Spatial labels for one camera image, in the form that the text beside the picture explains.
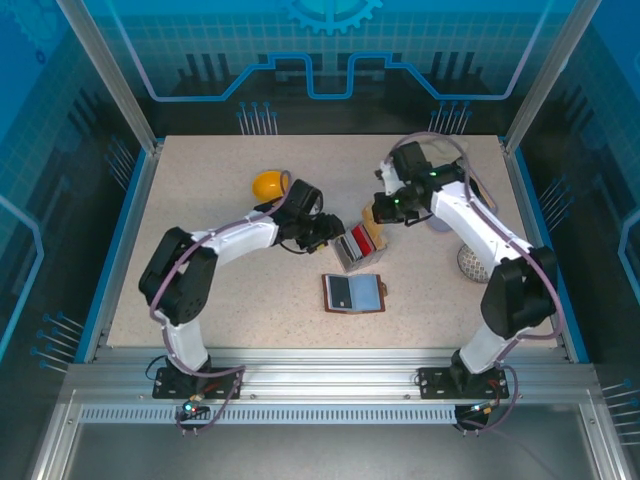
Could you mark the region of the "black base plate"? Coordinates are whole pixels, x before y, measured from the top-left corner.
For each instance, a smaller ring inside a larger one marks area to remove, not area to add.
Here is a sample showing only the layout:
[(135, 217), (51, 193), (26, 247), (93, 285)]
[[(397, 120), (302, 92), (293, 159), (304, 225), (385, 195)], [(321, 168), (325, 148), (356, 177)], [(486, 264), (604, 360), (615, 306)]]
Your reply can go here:
[(490, 400), (510, 397), (506, 374), (492, 368), (481, 374), (458, 372), (454, 367), (423, 367), (415, 383), (423, 400)]
[(186, 375), (173, 367), (161, 367), (156, 372), (151, 395), (154, 399), (187, 400), (202, 394), (206, 400), (224, 400), (238, 377), (236, 373), (211, 379), (200, 378)]

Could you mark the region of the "grey card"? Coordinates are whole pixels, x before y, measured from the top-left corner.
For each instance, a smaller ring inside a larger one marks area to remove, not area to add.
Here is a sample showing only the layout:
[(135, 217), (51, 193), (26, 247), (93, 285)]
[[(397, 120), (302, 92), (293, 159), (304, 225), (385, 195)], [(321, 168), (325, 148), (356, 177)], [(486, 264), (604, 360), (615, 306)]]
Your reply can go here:
[(336, 245), (349, 263), (353, 263), (359, 259), (358, 254), (351, 248), (349, 240), (345, 235), (338, 237)]

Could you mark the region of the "patterned ball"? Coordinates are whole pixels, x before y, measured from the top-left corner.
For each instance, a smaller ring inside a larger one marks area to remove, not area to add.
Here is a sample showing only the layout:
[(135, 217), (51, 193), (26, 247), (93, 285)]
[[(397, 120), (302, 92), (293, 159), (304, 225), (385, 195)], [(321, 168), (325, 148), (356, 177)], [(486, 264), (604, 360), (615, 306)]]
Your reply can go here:
[(467, 279), (479, 284), (486, 284), (489, 281), (484, 266), (468, 245), (462, 245), (456, 260), (458, 268)]

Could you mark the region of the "plain black card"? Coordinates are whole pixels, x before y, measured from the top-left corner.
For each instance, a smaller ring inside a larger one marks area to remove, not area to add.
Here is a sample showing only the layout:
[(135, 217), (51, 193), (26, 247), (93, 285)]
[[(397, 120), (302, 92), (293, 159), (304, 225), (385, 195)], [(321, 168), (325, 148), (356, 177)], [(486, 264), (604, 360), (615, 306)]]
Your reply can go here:
[(350, 281), (346, 276), (327, 277), (329, 305), (332, 309), (351, 309)]

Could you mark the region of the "aluminium side rail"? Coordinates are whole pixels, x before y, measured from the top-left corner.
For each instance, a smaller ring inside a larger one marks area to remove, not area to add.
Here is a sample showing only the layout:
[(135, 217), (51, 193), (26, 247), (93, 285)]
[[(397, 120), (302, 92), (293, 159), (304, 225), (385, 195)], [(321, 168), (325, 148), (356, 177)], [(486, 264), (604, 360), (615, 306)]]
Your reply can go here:
[[(509, 153), (505, 147), (503, 156), (527, 238), (536, 246), (545, 245), (554, 250), (524, 156), (520, 149)], [(590, 358), (561, 271), (558, 271), (557, 292), (565, 313), (561, 337), (569, 360), (573, 363), (589, 363)]]
[(141, 151), (136, 162), (76, 350), (76, 364), (93, 361), (103, 331), (110, 329), (163, 146), (160, 138), (155, 152)]

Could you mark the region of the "aluminium front rail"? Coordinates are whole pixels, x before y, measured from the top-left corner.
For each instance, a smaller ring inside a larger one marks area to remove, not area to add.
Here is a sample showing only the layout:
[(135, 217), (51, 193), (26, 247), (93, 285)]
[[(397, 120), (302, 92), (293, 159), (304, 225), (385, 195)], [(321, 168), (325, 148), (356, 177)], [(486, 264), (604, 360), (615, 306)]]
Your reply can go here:
[[(59, 399), (64, 403), (151, 403), (144, 370), (153, 348), (101, 348), (89, 364), (69, 366)], [(452, 350), (214, 348), (216, 367), (246, 368), (243, 404), (416, 404), (420, 367), (446, 367)], [(591, 364), (571, 363), (561, 347), (520, 345), (507, 357), (517, 374), (519, 402), (582, 404), (603, 394)]]

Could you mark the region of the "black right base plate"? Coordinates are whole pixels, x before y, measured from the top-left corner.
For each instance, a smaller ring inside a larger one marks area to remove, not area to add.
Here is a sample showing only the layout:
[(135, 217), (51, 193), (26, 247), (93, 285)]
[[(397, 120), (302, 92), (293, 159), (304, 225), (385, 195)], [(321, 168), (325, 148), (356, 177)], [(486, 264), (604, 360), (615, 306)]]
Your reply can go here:
[(415, 383), (423, 400), (490, 400), (510, 397), (506, 374), (492, 368), (481, 374), (458, 372), (454, 367), (423, 367)]

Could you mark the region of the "aluminium frame post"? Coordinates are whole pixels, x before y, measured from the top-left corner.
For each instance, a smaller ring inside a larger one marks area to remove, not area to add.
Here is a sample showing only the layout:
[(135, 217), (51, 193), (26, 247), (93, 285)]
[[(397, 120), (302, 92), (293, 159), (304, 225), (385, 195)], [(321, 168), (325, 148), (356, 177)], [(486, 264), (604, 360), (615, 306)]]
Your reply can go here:
[(520, 146), (521, 141), (532, 126), (601, 2), (602, 0), (576, 0), (507, 131), (503, 141), (506, 154), (515, 154), (516, 149)]
[(146, 117), (83, 0), (55, 0), (142, 149), (155, 154), (158, 142)]

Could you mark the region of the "brown leather card holder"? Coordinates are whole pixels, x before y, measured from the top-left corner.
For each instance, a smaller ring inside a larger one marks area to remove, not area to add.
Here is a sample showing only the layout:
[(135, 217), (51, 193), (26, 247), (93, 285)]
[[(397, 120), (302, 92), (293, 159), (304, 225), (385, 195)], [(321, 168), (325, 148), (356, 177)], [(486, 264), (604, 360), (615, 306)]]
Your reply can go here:
[[(332, 309), (330, 307), (327, 287), (327, 277), (329, 275), (346, 276), (349, 278), (352, 298), (351, 309)], [(338, 314), (370, 314), (386, 311), (386, 285), (382, 282), (379, 275), (359, 274), (349, 276), (325, 274), (322, 276), (322, 287), (326, 312)]]

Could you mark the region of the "tan card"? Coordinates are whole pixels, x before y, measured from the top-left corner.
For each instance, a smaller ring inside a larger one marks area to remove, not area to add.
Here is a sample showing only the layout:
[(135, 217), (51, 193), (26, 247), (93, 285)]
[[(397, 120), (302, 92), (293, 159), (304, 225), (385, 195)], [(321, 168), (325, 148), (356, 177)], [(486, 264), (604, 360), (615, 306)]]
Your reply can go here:
[(384, 226), (374, 220), (372, 207), (373, 203), (368, 202), (363, 208), (362, 223), (373, 245), (377, 250), (380, 250), (387, 246), (387, 240), (384, 236)]

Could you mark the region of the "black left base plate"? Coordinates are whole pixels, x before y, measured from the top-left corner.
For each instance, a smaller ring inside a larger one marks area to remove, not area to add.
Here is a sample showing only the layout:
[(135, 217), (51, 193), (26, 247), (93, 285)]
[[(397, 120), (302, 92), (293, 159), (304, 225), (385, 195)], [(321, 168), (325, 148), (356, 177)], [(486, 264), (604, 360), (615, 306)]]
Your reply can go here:
[(187, 400), (202, 394), (206, 400), (224, 400), (238, 377), (236, 373), (211, 379), (200, 378), (186, 375), (173, 367), (161, 367), (156, 372), (151, 395), (154, 399)]

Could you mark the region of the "red card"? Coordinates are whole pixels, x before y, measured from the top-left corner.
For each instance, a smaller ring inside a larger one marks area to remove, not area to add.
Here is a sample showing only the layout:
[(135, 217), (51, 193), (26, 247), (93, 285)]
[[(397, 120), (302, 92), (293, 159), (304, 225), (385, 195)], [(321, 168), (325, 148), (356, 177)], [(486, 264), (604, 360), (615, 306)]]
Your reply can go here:
[(365, 231), (363, 225), (355, 226), (351, 230), (351, 234), (353, 235), (363, 257), (367, 257), (373, 253), (375, 250), (374, 244), (372, 243), (368, 233)]

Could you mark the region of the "yellow bowl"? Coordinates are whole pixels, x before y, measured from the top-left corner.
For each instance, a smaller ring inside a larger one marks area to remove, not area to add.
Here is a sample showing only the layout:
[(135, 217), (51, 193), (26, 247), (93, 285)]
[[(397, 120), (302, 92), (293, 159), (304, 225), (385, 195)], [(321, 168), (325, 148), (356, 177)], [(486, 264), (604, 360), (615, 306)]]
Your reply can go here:
[(259, 203), (281, 198), (287, 191), (291, 180), (284, 171), (268, 170), (258, 174), (252, 182), (252, 193)]

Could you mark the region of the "clear plastic card box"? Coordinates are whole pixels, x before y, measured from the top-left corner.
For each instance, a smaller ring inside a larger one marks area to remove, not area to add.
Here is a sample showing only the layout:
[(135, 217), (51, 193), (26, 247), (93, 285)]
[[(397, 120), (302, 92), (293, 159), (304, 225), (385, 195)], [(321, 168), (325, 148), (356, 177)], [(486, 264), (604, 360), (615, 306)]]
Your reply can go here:
[(344, 233), (344, 235), (349, 240), (351, 248), (358, 254), (359, 259), (357, 261), (355, 261), (353, 263), (349, 263), (347, 261), (347, 259), (344, 257), (344, 255), (337, 248), (336, 241), (334, 243), (332, 243), (332, 247), (333, 247), (334, 253), (337, 256), (337, 259), (338, 259), (343, 271), (345, 273), (347, 273), (347, 274), (350, 274), (350, 273), (355, 272), (357, 270), (364, 269), (366, 267), (369, 267), (370, 265), (373, 265), (373, 264), (377, 263), (380, 260), (380, 258), (383, 256), (383, 254), (385, 253), (385, 251), (387, 249), (387, 246), (384, 249), (380, 249), (380, 250), (377, 250), (375, 248), (375, 250), (373, 251), (372, 254), (370, 254), (367, 257), (363, 257), (361, 252), (360, 252), (360, 249), (358, 248), (358, 245), (357, 245), (353, 235), (351, 234), (351, 230), (357, 225), (363, 225), (363, 223), (359, 222), (358, 224), (356, 224), (356, 225), (354, 225), (352, 227), (349, 227)]

